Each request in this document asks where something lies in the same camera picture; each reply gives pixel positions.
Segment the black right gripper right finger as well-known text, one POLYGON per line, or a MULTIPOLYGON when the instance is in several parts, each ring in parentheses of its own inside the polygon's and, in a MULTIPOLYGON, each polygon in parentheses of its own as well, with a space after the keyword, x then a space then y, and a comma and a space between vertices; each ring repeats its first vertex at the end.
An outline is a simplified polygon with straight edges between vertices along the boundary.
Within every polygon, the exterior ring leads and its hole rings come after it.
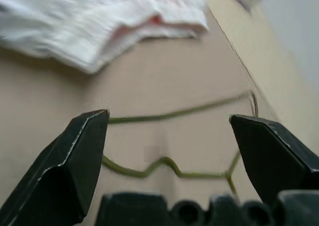
POLYGON ((229 118, 246 173, 260 199, 285 190, 318 190, 319 158, 281 123, 245 115, 229 118))

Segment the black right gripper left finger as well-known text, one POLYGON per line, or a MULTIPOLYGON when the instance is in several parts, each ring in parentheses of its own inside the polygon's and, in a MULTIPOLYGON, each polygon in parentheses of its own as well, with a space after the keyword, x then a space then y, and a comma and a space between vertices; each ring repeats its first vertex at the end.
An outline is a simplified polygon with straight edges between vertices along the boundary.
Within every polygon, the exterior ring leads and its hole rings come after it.
POLYGON ((2 226, 74 226, 83 221, 100 174, 109 116, 107 109, 99 109, 70 121, 2 205, 2 226))

